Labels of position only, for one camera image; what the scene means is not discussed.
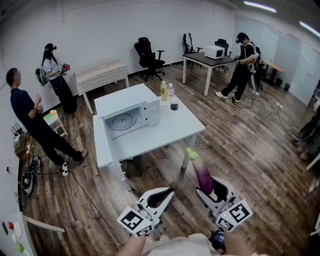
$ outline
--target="microwave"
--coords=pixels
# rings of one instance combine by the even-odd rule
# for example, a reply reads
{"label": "microwave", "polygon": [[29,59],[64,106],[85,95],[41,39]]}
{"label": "microwave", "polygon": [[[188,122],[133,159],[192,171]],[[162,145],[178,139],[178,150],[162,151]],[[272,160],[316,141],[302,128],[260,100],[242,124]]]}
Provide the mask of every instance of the microwave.
{"label": "microwave", "polygon": [[211,59],[218,60],[225,56],[225,50],[225,48],[217,45],[206,46],[204,50],[204,55]]}

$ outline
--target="ceiling light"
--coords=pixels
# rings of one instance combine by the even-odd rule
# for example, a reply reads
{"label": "ceiling light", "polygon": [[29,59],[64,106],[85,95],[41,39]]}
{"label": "ceiling light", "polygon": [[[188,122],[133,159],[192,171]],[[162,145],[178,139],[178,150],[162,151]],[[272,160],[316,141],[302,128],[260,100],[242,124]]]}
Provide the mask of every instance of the ceiling light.
{"label": "ceiling light", "polygon": [[276,12],[277,12],[277,10],[274,9],[274,8],[272,8],[272,7],[269,7],[269,6],[260,4],[260,3],[256,3],[256,2],[244,1],[244,4],[246,4],[247,6],[253,6],[253,7],[260,8],[260,9],[264,9],[264,10],[267,10],[267,11],[273,12],[273,13],[276,13]]}
{"label": "ceiling light", "polygon": [[320,33],[318,31],[316,31],[314,28],[310,27],[306,23],[303,23],[302,21],[300,21],[300,25],[302,27],[304,27],[305,29],[309,30],[310,32],[314,33],[317,37],[320,38]]}

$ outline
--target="checkered tablecloth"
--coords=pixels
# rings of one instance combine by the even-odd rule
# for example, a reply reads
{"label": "checkered tablecloth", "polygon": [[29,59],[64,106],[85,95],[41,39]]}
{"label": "checkered tablecloth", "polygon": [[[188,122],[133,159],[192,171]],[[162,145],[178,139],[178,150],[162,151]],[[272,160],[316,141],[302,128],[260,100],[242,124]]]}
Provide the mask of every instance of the checkered tablecloth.
{"label": "checkered tablecloth", "polygon": [[127,75],[127,64],[119,60],[94,63],[75,76],[79,96],[95,88],[125,79]]}

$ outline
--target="office chair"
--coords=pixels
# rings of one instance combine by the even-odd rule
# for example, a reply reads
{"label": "office chair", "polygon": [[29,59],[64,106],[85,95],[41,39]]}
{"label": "office chair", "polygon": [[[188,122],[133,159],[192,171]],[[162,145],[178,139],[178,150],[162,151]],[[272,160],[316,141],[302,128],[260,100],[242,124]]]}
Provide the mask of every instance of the office chair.
{"label": "office chair", "polygon": [[[191,37],[191,34],[189,34],[189,38],[190,38],[190,41],[187,42],[187,34],[184,34],[183,35],[183,45],[184,45],[184,54],[192,54],[192,53],[198,53],[200,50],[202,50],[203,48],[201,47],[196,47],[197,50],[194,49],[194,46],[192,44],[192,37]],[[194,62],[192,61],[191,62],[191,68],[193,69],[194,68]]]}
{"label": "office chair", "polygon": [[[231,51],[229,51],[229,55],[228,55],[228,48],[229,48],[229,44],[227,44],[227,41],[224,39],[218,39],[218,41],[215,41],[214,44],[216,46],[220,46],[222,48],[224,48],[224,55],[230,57]],[[222,68],[224,70],[224,73],[227,72],[227,70],[229,70],[229,68],[227,66],[217,66],[214,67],[213,70],[215,69],[219,69]]]}
{"label": "office chair", "polygon": [[164,75],[165,72],[156,71],[156,69],[161,68],[165,64],[165,62],[163,60],[160,60],[161,53],[163,53],[164,50],[157,50],[157,52],[159,52],[159,58],[156,59],[156,53],[152,52],[151,43],[150,43],[149,39],[146,37],[140,37],[138,39],[138,42],[134,44],[134,48],[136,49],[136,51],[138,52],[139,57],[140,57],[139,64],[143,68],[148,68],[147,70],[143,70],[141,72],[142,77],[144,76],[144,74],[147,74],[144,81],[147,82],[148,77],[150,77],[150,76],[156,76],[161,81],[162,78],[160,76],[158,76],[157,74],[162,73]]}

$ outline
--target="red object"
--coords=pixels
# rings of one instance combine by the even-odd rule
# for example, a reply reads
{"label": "red object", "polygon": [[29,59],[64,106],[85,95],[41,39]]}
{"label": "red object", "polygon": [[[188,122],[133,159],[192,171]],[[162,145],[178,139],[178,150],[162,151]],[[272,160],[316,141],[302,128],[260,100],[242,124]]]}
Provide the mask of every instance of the red object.
{"label": "red object", "polygon": [[10,230],[14,230],[14,225],[11,222],[8,222],[8,228]]}

